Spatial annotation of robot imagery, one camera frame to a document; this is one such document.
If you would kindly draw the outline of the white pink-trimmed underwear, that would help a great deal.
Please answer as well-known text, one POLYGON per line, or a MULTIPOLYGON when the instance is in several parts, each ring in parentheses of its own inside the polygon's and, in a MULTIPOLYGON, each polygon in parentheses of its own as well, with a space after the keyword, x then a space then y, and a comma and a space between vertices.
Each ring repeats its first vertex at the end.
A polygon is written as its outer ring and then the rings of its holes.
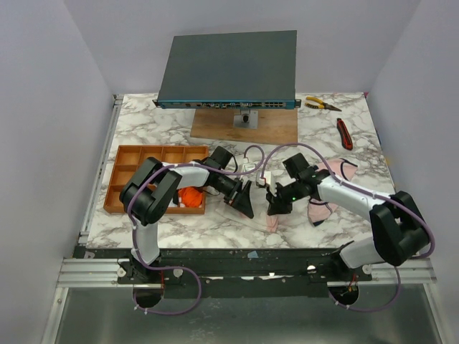
POLYGON ((279 218, 277 215, 268 216, 268 202, 266 201, 266 189, 252 186, 250 189, 250 199, 254 217, 249 219, 244 214, 233 209, 231 206, 221 201, 216 212, 223 218, 243 224, 252 229, 274 233, 278 229, 279 218))

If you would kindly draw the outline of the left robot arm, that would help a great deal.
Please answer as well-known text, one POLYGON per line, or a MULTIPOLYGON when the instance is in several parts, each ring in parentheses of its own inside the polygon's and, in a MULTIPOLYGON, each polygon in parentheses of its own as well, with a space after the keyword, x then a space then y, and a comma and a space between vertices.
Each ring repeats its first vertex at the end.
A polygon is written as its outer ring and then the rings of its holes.
POLYGON ((203 161, 167 164, 147 158, 123 187, 119 199, 133 225, 131 254, 138 261, 134 274, 140 281, 150 283, 158 277, 158 222, 179 190, 210 186, 223 195, 227 205, 249 219, 254 217, 252 183, 240 178, 245 172, 225 170, 231 158, 220 146, 203 161))

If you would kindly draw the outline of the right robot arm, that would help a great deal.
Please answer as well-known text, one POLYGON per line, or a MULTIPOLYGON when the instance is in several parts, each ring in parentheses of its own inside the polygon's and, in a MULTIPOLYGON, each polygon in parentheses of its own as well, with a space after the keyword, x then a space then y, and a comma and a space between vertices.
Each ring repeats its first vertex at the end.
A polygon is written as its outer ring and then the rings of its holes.
POLYGON ((336 175, 328 166, 312 166, 298 153, 283 161, 293 182, 270 182, 267 188, 268 215, 289 214, 295 201, 311 198, 335 204, 367 220, 369 238, 352 241, 338 250, 330 263, 331 275, 340 281, 354 275, 365 264, 387 263, 398 267, 432 243, 426 223, 413 198, 404 191, 377 193, 336 175))

